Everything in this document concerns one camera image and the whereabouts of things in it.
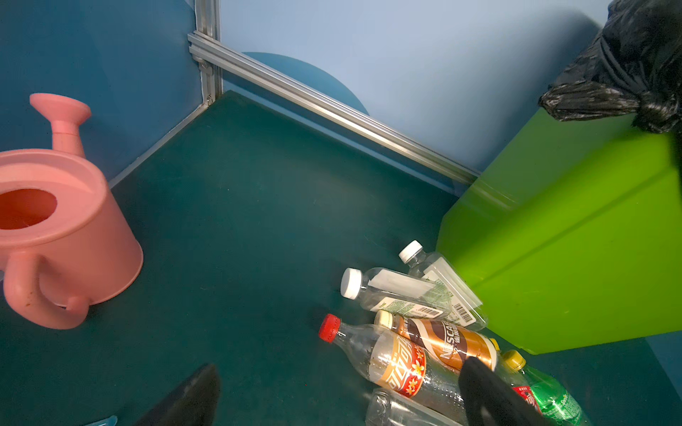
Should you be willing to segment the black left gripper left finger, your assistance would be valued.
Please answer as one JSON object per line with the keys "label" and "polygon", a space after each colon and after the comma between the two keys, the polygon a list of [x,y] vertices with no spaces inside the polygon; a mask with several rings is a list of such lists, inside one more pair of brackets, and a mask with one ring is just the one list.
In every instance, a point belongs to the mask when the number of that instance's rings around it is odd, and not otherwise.
{"label": "black left gripper left finger", "polygon": [[143,415],[135,426],[210,426],[220,399],[220,375],[214,364],[204,364]]}

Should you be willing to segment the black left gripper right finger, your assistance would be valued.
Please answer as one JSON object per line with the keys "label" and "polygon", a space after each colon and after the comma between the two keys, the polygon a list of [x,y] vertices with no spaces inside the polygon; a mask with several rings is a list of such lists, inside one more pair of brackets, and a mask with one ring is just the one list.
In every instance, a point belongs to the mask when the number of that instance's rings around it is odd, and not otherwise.
{"label": "black left gripper right finger", "polygon": [[551,425],[477,358],[468,358],[458,385],[469,425]]}

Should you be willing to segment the green sprite bottle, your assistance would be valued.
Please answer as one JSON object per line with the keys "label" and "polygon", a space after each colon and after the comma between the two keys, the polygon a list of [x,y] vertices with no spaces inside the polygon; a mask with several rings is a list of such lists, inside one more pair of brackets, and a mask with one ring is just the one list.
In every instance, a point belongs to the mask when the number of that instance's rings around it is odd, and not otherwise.
{"label": "green sprite bottle", "polygon": [[553,376],[529,367],[517,351],[507,351],[502,355],[502,359],[512,371],[524,376],[541,414],[554,425],[592,425],[577,400]]}

